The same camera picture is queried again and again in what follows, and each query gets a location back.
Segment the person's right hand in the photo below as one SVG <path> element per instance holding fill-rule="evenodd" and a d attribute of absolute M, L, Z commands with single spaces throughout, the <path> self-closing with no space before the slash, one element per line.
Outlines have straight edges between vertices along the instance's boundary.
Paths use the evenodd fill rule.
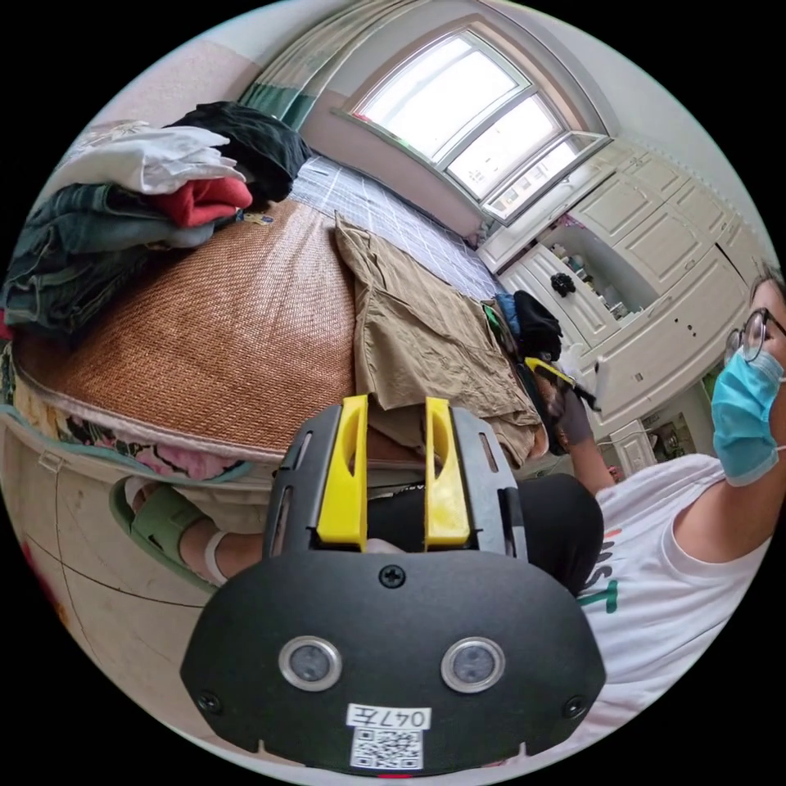
<path fill-rule="evenodd" d="M 594 434 L 584 401 L 573 390 L 567 390 L 562 401 L 563 411 L 558 427 L 565 446 L 570 449 L 588 440 L 593 441 Z"/>

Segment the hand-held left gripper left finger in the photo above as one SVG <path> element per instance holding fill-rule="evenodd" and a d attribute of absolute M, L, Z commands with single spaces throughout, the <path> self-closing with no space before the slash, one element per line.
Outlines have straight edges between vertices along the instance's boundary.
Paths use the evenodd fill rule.
<path fill-rule="evenodd" d="M 317 535 L 327 545 L 364 548 L 368 539 L 368 397 L 343 400 L 327 466 Z"/>

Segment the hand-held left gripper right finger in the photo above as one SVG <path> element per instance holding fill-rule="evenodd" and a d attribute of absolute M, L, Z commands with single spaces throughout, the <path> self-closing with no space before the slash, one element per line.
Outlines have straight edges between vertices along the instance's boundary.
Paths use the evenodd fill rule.
<path fill-rule="evenodd" d="M 462 548 L 470 536 L 459 443 L 449 402 L 425 402 L 424 548 Z"/>

